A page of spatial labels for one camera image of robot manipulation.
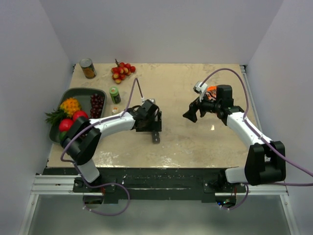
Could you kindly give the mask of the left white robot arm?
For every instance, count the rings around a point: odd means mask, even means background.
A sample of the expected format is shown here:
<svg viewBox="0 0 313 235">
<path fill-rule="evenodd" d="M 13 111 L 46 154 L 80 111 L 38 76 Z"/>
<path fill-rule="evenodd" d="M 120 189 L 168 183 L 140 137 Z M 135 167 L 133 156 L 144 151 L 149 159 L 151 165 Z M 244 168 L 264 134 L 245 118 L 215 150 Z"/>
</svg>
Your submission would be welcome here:
<svg viewBox="0 0 313 235">
<path fill-rule="evenodd" d="M 100 172 L 95 166 L 93 156 L 99 142 L 110 135 L 135 130 L 136 132 L 159 133 L 162 131 L 162 111 L 151 100 L 141 105 L 105 118 L 78 118 L 69 131 L 60 140 L 65 154 L 84 178 L 84 186 L 90 192 L 101 188 Z"/>
</svg>

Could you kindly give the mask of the grey weekly pill organizer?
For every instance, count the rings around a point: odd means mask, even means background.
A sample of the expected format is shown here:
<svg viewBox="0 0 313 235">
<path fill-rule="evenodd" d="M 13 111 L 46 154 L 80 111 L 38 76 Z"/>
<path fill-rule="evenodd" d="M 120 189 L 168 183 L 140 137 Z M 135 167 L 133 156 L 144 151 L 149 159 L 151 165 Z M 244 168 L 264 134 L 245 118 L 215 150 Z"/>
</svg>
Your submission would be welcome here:
<svg viewBox="0 0 313 235">
<path fill-rule="evenodd" d="M 158 111 L 155 112 L 155 121 L 157 121 Z M 159 144 L 160 143 L 160 135 L 158 131 L 153 131 L 152 133 L 152 143 Z"/>
</svg>

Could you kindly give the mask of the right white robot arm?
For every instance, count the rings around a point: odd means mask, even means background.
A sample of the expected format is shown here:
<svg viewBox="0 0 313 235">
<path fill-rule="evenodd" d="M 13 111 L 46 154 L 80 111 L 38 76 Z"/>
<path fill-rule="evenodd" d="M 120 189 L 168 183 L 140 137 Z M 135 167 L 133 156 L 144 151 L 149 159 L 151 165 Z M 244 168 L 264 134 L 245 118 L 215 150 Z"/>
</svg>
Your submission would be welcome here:
<svg viewBox="0 0 313 235">
<path fill-rule="evenodd" d="M 184 118 L 197 121 L 196 113 L 205 116 L 206 113 L 217 115 L 224 125 L 234 131 L 248 149 L 245 166 L 225 170 L 223 177 L 218 180 L 218 187 L 223 192 L 230 192 L 235 183 L 248 183 L 252 186 L 271 184 L 285 180 L 286 163 L 278 154 L 284 154 L 285 146 L 280 141 L 272 141 L 244 116 L 244 110 L 234 105 L 232 87 L 218 85 L 216 96 L 209 98 L 207 84 L 198 82 L 194 91 L 199 94 L 189 105 Z"/>
</svg>

